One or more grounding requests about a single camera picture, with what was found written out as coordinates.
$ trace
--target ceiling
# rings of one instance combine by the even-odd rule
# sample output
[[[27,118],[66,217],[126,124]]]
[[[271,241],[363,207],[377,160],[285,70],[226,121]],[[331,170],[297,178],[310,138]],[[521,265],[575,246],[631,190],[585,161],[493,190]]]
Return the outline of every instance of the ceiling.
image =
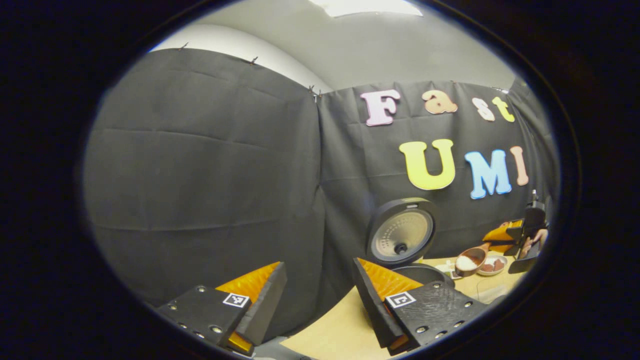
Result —
[[[333,18],[308,0],[243,0],[197,20],[259,37],[333,89],[379,82],[453,80],[510,88],[511,69],[461,26],[423,17],[361,13]]]

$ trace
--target white bowl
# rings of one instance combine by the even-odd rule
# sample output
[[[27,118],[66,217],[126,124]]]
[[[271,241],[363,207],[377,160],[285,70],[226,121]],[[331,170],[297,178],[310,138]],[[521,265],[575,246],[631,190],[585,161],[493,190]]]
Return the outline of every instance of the white bowl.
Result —
[[[495,262],[496,260],[500,260],[504,264],[504,266],[500,270],[492,271],[492,272],[486,272],[486,271],[478,270],[478,273],[480,275],[484,275],[484,276],[493,276],[493,275],[499,274],[501,271],[504,270],[504,268],[507,267],[507,258],[505,258],[504,256],[500,256],[500,255],[489,255],[489,256],[486,257],[486,260],[484,261],[484,263],[485,264],[493,264],[493,262]]]

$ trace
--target wooden table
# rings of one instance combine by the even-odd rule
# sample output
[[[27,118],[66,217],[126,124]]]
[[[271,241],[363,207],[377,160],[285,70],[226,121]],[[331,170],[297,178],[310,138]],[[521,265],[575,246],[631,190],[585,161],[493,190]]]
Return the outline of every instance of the wooden table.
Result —
[[[489,255],[502,255],[489,251]],[[489,304],[496,297],[510,291],[524,273],[509,274],[509,265],[515,260],[506,256],[505,269],[494,276],[471,275],[456,279],[456,289],[466,296]],[[422,259],[421,262],[438,268],[455,263],[456,258]],[[389,352],[380,348],[367,317],[358,290],[354,287],[338,304],[306,329],[281,342],[293,351],[318,360],[389,359]]]

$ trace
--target black curtain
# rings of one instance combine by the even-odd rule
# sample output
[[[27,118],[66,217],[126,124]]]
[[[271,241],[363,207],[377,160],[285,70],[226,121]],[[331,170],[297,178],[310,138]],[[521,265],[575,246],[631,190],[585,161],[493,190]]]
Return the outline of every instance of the black curtain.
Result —
[[[365,92],[401,94],[390,125],[369,127]],[[444,91],[454,113],[425,110],[422,94]],[[502,118],[494,97],[509,104]],[[481,118],[471,99],[489,104]],[[479,245],[521,217],[531,191],[557,186],[557,160],[539,104],[524,87],[501,91],[453,82],[357,86],[323,94],[259,65],[198,49],[148,53],[105,96],[90,133],[84,197],[95,239],[116,274],[159,306],[187,289],[217,286],[285,261],[288,282],[266,340],[321,316],[351,289],[348,265],[363,257],[367,224],[387,201],[423,197],[440,210],[427,257]],[[454,181],[421,190],[408,179],[400,144],[450,139]],[[512,146],[529,183],[518,186]],[[472,199],[464,155],[506,152],[512,190]]]

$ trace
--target letter u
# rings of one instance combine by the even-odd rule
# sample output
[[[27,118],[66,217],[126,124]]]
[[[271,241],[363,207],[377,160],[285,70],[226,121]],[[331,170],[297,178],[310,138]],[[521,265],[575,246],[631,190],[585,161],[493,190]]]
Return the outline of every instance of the letter u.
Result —
[[[424,157],[424,151],[427,149],[426,143],[406,142],[400,145],[400,151],[406,160],[406,173],[409,176],[409,181],[415,187],[423,190],[445,188],[453,182],[453,178],[456,176],[456,167],[451,154],[453,142],[449,139],[439,139],[431,144],[440,151],[440,159],[442,160],[442,173],[436,176],[430,175],[427,171]]]

